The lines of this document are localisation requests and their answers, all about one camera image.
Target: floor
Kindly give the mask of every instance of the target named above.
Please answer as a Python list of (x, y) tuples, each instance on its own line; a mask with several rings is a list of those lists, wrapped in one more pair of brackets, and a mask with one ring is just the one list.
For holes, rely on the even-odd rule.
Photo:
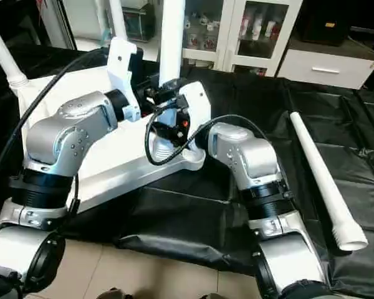
[(67, 240), (52, 285), (27, 298), (95, 299), (113, 287), (136, 299), (199, 299), (214, 292), (227, 299), (260, 298), (253, 277), (75, 240)]

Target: white frame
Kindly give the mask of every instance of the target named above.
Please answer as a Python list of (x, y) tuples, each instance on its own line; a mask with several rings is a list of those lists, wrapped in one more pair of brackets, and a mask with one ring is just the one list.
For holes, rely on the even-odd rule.
[[(239, 48), (239, 31), (247, 2), (263, 2), (270, 4), (288, 5), (281, 31), (273, 49), (270, 59), (253, 56), (237, 55)], [(233, 72), (235, 65), (265, 68), (266, 77), (274, 77), (279, 66), (282, 54), (287, 45), (292, 28), (297, 18), (302, 0), (235, 0), (231, 27), (229, 30), (228, 45), (224, 55), (222, 70)]]
[(214, 70), (223, 70), (223, 60), (224, 56), (226, 55), (226, 47), (229, 39), (229, 29), (233, 16), (234, 2), (235, 0), (223, 0), (216, 51), (212, 52), (183, 48), (183, 58), (211, 61), (214, 63)]

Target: white drawer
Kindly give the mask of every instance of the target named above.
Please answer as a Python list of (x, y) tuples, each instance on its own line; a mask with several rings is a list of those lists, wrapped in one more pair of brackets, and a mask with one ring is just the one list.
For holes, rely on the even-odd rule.
[(346, 56), (288, 50), (278, 77), (360, 89), (374, 70), (374, 61)]

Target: black plastic sheet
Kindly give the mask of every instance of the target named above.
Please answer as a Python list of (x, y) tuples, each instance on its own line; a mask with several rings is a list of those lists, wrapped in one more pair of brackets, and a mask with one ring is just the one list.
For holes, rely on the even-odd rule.
[[(55, 73), (79, 53), (28, 47), (13, 49), (13, 54), (26, 75), (38, 77)], [(104, 63), (105, 57), (96, 57), (82, 67)], [(147, 74), (158, 67), (144, 66)], [(374, 93), (200, 69), (183, 69), (182, 74), (203, 83), (213, 116), (246, 116), (269, 135), (332, 288), (374, 298)], [(6, 103), (0, 108), (0, 147), (17, 120), (16, 99), (0, 72), (3, 98), (8, 102), (0, 100), (0, 106)], [(364, 228), (369, 241), (366, 249), (341, 252), (337, 248), (321, 195), (289, 121), (291, 107), (300, 111), (352, 215)], [(11, 117), (4, 121), (3, 115)], [(22, 156), (20, 144), (16, 151)], [(17, 169), (21, 160), (10, 164)], [(180, 171), (78, 215), (67, 235), (254, 275), (255, 243), (246, 220), (228, 169), (208, 158), (199, 171)]]

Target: wire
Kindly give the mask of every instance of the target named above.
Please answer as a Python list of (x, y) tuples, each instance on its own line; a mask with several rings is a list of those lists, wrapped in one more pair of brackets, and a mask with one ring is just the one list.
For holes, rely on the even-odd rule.
[(168, 106), (165, 106), (161, 109), (159, 109), (158, 111), (154, 112), (153, 116), (150, 118), (150, 121), (147, 123), (147, 126), (146, 126), (146, 131), (145, 131), (145, 136), (144, 136), (144, 149), (145, 149), (145, 154), (146, 154), (146, 157), (147, 159), (149, 160), (149, 162), (151, 164), (154, 164), (156, 166), (161, 166), (161, 165), (164, 165), (166, 164), (167, 162), (173, 160), (175, 157), (177, 157), (195, 138), (195, 136), (200, 133), (202, 130), (206, 129), (207, 127), (209, 126), (212, 126), (214, 125), (215, 123), (221, 121), (221, 120), (225, 120), (225, 119), (228, 119), (228, 118), (237, 118), (237, 119), (240, 119), (240, 120), (243, 120), (245, 121), (245, 123), (247, 123), (251, 129), (253, 130), (256, 130), (259, 132), (259, 134), (261, 134), (261, 136), (263, 137), (263, 139), (265, 139), (267, 142), (270, 143), (269, 139), (267, 138), (266, 134), (263, 133), (263, 131), (251, 120), (249, 120), (248, 118), (246, 117), (243, 117), (241, 115), (237, 115), (237, 114), (228, 114), (228, 115), (222, 115), (222, 116), (218, 116), (218, 117), (215, 117), (213, 118), (212, 120), (209, 120), (207, 121), (206, 123), (204, 123), (203, 125), (201, 125), (191, 136), (190, 138), (187, 139), (186, 143), (183, 144), (182, 146), (180, 146), (178, 149), (176, 149), (169, 157), (167, 157), (166, 159), (162, 160), (162, 161), (155, 161), (153, 158), (152, 158), (152, 155), (150, 153), (150, 131), (151, 131), (151, 127), (152, 127), (152, 124), (153, 122), (155, 121), (155, 119), (162, 113), (164, 112), (165, 110), (167, 109), (170, 109), (170, 107)]
[(78, 199), (79, 197), (79, 173), (75, 175), (75, 193), (74, 193), (74, 199)]
[(359, 45), (360, 47), (363, 47), (367, 51), (369, 51), (371, 53), (374, 53), (374, 50), (372, 48), (370, 48), (369, 46), (365, 45), (364, 43), (359, 42), (358, 40), (352, 39), (350, 36), (348, 36), (348, 39), (350, 39), (352, 42), (354, 42), (355, 44)]
[[(77, 57), (71, 63), (66, 65), (51, 81), (46, 85), (46, 87), (43, 88), (43, 90), (38, 94), (38, 96), (35, 98), (35, 100), (31, 103), (31, 105), (28, 107), (28, 109), (25, 111), (21, 119), (19, 120), (18, 124), (16, 125), (15, 129), (12, 131), (11, 136), (8, 138), (6, 145), (4, 146), (3, 150), (0, 154), (0, 170), (1, 165), (7, 156), (8, 152), (10, 151), (12, 145), (14, 144), (14, 141), (18, 137), (22, 127), (24, 126), (25, 122), (29, 118), (29, 116), (32, 114), (32, 112), (36, 109), (38, 104), (44, 99), (44, 97), (48, 94), (48, 92), (52, 89), (52, 87), (65, 75), (66, 72), (69, 71), (72, 67), (79, 64), (81, 61), (85, 60), (87, 57), (90, 57), (91, 55), (94, 55), (98, 52), (103, 51), (103, 48), (95, 49), (90, 52), (86, 52), (82, 54), (81, 56)], [(75, 193), (79, 191), (79, 180), (77, 180), (78, 188), (76, 188), (76, 182), (75, 182)]]

